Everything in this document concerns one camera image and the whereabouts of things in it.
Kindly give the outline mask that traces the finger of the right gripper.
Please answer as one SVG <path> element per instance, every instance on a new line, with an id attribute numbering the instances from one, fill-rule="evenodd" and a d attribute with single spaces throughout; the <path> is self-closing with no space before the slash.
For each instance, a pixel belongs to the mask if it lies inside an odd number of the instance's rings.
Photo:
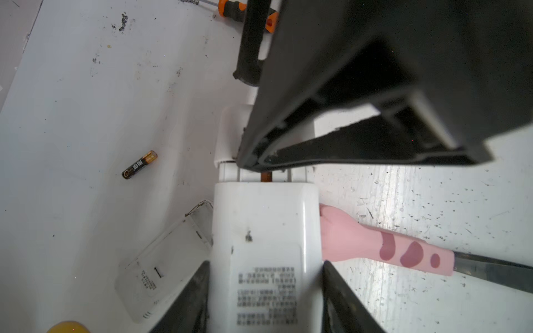
<path id="1" fill-rule="evenodd" d="M 258 87 L 262 73 L 263 61 L 259 59 L 271 0 L 248 1 L 240 44 L 237 67 L 233 73 L 235 79 Z"/>

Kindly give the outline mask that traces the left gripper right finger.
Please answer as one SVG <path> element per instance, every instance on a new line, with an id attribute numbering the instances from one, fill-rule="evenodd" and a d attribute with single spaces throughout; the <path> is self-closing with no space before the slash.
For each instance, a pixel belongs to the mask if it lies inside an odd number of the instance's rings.
<path id="1" fill-rule="evenodd" d="M 322 332 L 385 333 L 329 261 L 323 263 L 322 291 Z"/>

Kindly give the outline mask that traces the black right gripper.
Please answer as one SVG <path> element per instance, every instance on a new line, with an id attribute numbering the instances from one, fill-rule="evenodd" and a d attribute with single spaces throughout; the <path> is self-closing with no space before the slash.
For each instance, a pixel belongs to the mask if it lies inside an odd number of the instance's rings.
<path id="1" fill-rule="evenodd" d="M 361 104 L 379 115 L 280 145 Z M 286 1 L 237 164 L 478 165 L 531 122 L 531 1 Z"/>

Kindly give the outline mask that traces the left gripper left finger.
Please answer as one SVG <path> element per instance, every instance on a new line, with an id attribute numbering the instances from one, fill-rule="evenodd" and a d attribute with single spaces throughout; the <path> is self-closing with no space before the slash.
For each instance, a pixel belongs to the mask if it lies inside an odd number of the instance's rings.
<path id="1" fill-rule="evenodd" d="M 150 333 L 207 332 L 209 281 L 204 261 Z"/>

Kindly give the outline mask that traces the white AC remote with display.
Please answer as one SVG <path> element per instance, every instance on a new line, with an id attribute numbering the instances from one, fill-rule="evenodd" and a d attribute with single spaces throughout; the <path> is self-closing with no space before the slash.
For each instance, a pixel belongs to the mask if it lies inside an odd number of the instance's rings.
<path id="1" fill-rule="evenodd" d="M 212 248 L 213 205 L 204 200 L 119 269 L 115 291 L 135 323 L 170 306 Z"/>

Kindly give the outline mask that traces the orange black screwdriver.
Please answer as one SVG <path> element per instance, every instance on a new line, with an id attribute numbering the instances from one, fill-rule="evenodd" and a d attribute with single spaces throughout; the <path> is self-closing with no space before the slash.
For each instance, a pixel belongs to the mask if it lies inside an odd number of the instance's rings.
<path id="1" fill-rule="evenodd" d="M 182 0 L 183 3 L 190 3 L 194 5 L 208 4 L 210 6 L 216 7 L 220 16 L 229 18 L 235 22 L 244 23 L 244 19 L 247 11 L 247 4 L 240 1 L 229 1 L 229 0 L 219 0 L 219 1 L 208 1 L 208 0 Z M 278 23 L 279 13 L 270 8 L 268 11 L 265 30 L 266 32 L 273 34 L 276 25 Z"/>

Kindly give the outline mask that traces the white remote control with buttons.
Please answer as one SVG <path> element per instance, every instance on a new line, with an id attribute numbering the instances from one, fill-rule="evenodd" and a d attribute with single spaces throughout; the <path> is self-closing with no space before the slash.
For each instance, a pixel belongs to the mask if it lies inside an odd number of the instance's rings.
<path id="1" fill-rule="evenodd" d="M 237 166 L 250 105 L 219 123 L 208 296 L 209 332 L 320 332 L 319 190 L 312 167 L 267 175 Z"/>

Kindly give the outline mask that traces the black gold AAA battery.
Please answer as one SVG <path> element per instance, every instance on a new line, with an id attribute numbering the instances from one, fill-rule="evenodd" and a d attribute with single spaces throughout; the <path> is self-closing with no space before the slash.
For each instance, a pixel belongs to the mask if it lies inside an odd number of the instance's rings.
<path id="1" fill-rule="evenodd" d="M 146 155 L 140 158 L 138 161 L 133 163 L 131 166 L 126 168 L 122 172 L 122 177 L 126 180 L 131 179 L 137 173 L 139 173 L 146 166 L 151 164 L 154 160 L 158 158 L 158 154 L 155 151 L 149 151 Z"/>

